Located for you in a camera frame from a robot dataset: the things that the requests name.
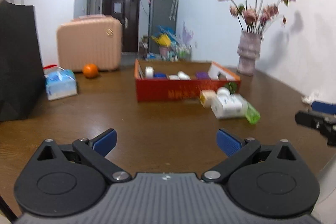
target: green bottle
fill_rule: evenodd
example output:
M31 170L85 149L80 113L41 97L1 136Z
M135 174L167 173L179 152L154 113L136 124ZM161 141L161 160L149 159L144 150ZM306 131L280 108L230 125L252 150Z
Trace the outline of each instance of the green bottle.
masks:
M245 117L250 124L256 124L260 120L260 113L249 102L247 102L247 112Z

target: table surface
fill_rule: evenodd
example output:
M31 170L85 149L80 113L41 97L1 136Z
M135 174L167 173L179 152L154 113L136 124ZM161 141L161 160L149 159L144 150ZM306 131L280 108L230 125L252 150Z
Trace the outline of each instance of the table surface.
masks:
M107 158L132 175L195 172L200 176L226 158L216 145L219 128L262 144L288 139L315 174L336 152L317 131L295 124L295 113L305 108L301 95L263 73L241 76L241 95L261 115L258 124L250 125L246 119L217 120L197 101L137 103L133 70L105 72L93 80L77 74L78 96L49 102L43 95L29 119L0 123L0 195L16 214L21 213L13 196L15 180L48 138L69 144L115 128L117 146Z

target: white roll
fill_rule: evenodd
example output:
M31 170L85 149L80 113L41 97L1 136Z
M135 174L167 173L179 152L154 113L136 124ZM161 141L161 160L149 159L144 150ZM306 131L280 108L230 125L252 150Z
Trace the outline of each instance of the white roll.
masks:
M247 104L236 97L217 96L212 100L211 109L217 119L245 117Z
M186 75L184 72L182 71L179 71L178 74L177 74L180 78L180 80L190 80L190 76L189 75Z
M149 78L149 79L154 77L154 69L153 69L153 67L146 67L146 69L145 69L145 77Z
M231 93L227 88L219 88L217 90L217 95L218 96L226 96L226 97L230 97Z
M180 77L178 77L177 75L169 75L169 79L170 80L180 80Z

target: cardboard box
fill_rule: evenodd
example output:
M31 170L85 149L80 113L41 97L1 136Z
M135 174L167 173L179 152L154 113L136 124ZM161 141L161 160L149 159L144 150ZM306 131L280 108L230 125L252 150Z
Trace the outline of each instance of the cardboard box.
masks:
M146 67L153 67L154 72L167 75L177 75L183 71L191 80L145 79ZM208 72L210 79L198 80L196 72ZM225 86L237 93L240 87L240 77L216 62L165 62L165 61L135 61L134 77L138 102L143 101L173 101L197 98L201 90L214 90Z

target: flower vase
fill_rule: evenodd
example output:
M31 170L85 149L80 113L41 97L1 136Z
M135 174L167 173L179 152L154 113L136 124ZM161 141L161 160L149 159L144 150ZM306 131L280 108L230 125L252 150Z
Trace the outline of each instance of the flower vase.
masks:
M260 57L261 36L243 31L238 45L239 64L237 71L252 76L255 71L255 60Z

